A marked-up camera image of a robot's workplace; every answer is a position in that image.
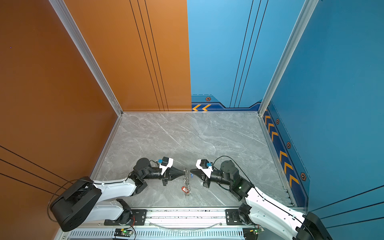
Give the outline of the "metal keyring with chain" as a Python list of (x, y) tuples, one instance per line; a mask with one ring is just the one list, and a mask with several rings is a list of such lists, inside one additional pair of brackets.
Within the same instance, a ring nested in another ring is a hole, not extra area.
[(184, 185), (186, 188), (188, 188), (190, 190), (190, 193), (189, 194), (185, 194), (186, 197), (188, 197), (190, 194), (191, 194), (191, 187), (190, 187), (190, 172), (188, 169), (184, 169), (185, 171), (185, 175), (183, 176), (183, 180), (184, 180)]

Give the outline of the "red tag key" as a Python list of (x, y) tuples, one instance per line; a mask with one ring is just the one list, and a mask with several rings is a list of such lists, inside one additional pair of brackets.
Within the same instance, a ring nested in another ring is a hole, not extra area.
[(182, 187), (182, 191), (185, 193), (185, 194), (189, 194), (190, 193), (190, 190), (188, 188), (186, 188), (185, 186)]

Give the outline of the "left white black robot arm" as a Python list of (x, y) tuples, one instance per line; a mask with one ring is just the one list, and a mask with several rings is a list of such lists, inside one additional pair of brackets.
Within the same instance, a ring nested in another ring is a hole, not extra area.
[(172, 158), (163, 157), (152, 166), (151, 160), (137, 160), (126, 178), (112, 181), (93, 181), (83, 177), (71, 181), (71, 186), (48, 203), (51, 221), (59, 224), (63, 232), (70, 232), (81, 224), (104, 221), (108, 225), (133, 225), (134, 211), (124, 200), (136, 196), (147, 187), (147, 180), (160, 180), (166, 186), (185, 171), (173, 166)]

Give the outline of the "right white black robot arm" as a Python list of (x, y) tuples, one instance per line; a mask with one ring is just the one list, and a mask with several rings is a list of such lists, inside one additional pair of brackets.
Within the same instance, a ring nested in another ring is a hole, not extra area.
[(330, 240), (330, 233), (321, 219), (312, 212), (303, 214), (291, 209), (257, 188), (233, 160), (215, 164), (206, 159), (197, 160), (191, 173), (209, 188), (211, 183), (228, 185), (229, 192), (242, 204), (239, 217), (245, 225), (260, 225), (284, 240)]

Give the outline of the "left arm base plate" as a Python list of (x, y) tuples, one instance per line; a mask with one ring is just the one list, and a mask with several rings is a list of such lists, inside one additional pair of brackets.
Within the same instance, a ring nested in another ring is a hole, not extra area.
[(147, 217), (146, 209), (124, 211), (117, 220), (105, 220), (104, 226), (143, 226)]

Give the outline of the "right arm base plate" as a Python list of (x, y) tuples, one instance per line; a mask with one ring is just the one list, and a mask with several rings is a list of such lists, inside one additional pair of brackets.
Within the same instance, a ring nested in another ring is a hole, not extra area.
[(244, 211), (239, 209), (226, 209), (225, 214), (228, 226), (246, 226), (250, 224), (250, 219)]

